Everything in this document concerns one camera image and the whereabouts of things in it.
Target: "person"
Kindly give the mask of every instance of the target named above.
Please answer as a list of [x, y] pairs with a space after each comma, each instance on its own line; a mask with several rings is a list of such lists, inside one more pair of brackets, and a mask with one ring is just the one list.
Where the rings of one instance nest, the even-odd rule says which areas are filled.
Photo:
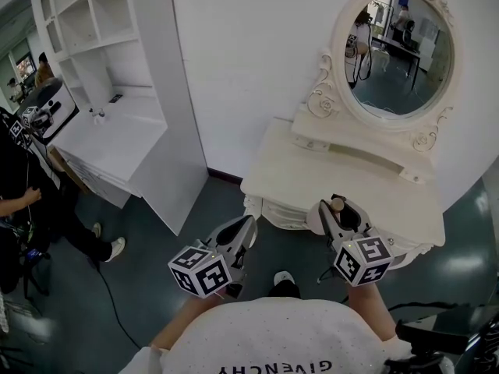
[[345, 74], [351, 89], [355, 88], [359, 80], [360, 66], [369, 52], [370, 26], [368, 19], [369, 13], [366, 10], [360, 12], [352, 25], [345, 49]]
[[282, 271], [268, 298], [222, 305], [218, 295], [191, 297], [121, 374], [365, 374], [409, 357], [377, 286], [347, 288], [349, 307], [302, 301]]
[[38, 70], [37, 75], [34, 78], [34, 86], [40, 86], [45, 80], [53, 78], [54, 73], [50, 65], [48, 64], [47, 56], [45, 53], [41, 53], [40, 57], [38, 57]]
[[395, 23], [393, 23], [393, 37], [394, 41], [398, 43], [402, 42], [402, 35], [404, 33], [405, 25], [407, 21], [411, 19], [411, 15], [409, 14], [409, 7], [407, 5], [402, 5], [400, 9], [400, 13], [398, 14], [398, 19]]
[[15, 78], [11, 78], [7, 86], [12, 89], [12, 95], [9, 98], [11, 101], [18, 101], [23, 96], [23, 87], [20, 83], [16, 83]]
[[123, 237], [103, 242], [101, 226], [86, 229], [73, 210], [63, 203], [54, 182], [37, 156], [28, 150], [29, 137], [14, 115], [0, 109], [0, 220], [3, 226], [26, 231], [47, 228], [63, 235], [92, 260], [110, 262], [125, 248]]

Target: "baseboard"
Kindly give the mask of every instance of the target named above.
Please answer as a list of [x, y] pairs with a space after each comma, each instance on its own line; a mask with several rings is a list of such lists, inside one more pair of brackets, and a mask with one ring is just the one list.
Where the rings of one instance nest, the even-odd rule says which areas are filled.
[[238, 178], [237, 176], [230, 175], [229, 173], [225, 173], [223, 171], [217, 171], [216, 169], [208, 168], [208, 174], [212, 178], [219, 178], [232, 184], [241, 185], [242, 182], [242, 178]]

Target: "oval mirror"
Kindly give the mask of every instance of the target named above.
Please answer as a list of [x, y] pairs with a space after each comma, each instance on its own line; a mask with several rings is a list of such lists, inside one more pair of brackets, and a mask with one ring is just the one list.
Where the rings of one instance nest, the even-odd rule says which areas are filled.
[[383, 119], [429, 107], [448, 80], [450, 31], [424, 0], [372, 0], [345, 47], [345, 75], [356, 100]]

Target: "white cabinet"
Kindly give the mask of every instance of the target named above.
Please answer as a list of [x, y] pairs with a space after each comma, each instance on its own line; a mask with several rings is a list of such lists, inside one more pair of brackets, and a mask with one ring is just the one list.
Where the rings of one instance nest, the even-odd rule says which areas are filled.
[[178, 234], [207, 169], [172, 0], [32, 5], [48, 60], [80, 110], [52, 144], [93, 192], [116, 206], [142, 197]]

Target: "ornate mirror frame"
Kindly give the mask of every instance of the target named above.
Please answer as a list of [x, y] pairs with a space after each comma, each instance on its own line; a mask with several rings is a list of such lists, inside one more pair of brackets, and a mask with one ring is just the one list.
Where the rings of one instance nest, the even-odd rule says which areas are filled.
[[334, 120], [347, 111], [372, 129], [385, 132], [409, 132], [412, 147], [419, 152], [431, 150], [437, 140], [438, 126], [446, 111], [452, 110], [452, 96], [458, 89], [462, 71], [461, 41], [455, 21], [445, 0], [424, 0], [445, 21], [451, 44], [451, 63], [444, 84], [435, 95], [410, 117], [388, 119], [369, 113], [356, 100], [345, 76], [345, 43], [360, 11], [372, 0], [349, 0], [333, 29], [331, 51], [321, 55], [321, 74], [307, 99], [309, 110], [319, 118]]

